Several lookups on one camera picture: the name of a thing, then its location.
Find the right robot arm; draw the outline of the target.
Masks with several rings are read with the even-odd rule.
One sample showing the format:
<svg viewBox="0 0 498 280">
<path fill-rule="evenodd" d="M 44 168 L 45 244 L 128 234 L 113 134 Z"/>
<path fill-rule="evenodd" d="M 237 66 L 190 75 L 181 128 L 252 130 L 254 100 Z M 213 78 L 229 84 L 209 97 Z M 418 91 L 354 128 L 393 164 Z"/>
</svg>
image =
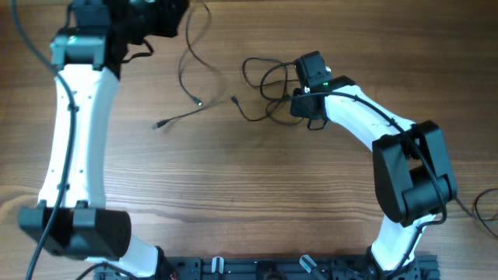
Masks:
<svg viewBox="0 0 498 280">
<path fill-rule="evenodd" d="M 349 77 L 333 77 L 320 52 L 293 62 L 300 88 L 291 114 L 345 128 L 372 153 L 374 190 L 384 213 L 365 278 L 406 276 L 425 228 L 447 220 L 457 186 L 440 127 L 399 117 L 369 98 Z"/>
</svg>

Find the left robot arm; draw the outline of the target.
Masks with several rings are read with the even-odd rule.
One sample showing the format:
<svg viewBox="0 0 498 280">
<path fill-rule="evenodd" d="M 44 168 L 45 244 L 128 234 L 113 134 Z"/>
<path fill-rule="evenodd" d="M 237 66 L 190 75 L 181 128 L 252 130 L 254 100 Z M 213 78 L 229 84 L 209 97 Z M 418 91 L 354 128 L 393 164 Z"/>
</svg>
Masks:
<svg viewBox="0 0 498 280">
<path fill-rule="evenodd" d="M 161 248 L 132 233 L 127 212 L 106 206 L 103 158 L 110 109 L 128 46 L 147 36 L 175 37 L 186 1 L 71 2 L 42 58 L 54 75 L 57 110 L 51 158 L 37 205 L 19 227 L 36 252 L 88 261 L 130 279 L 175 279 Z"/>
</svg>

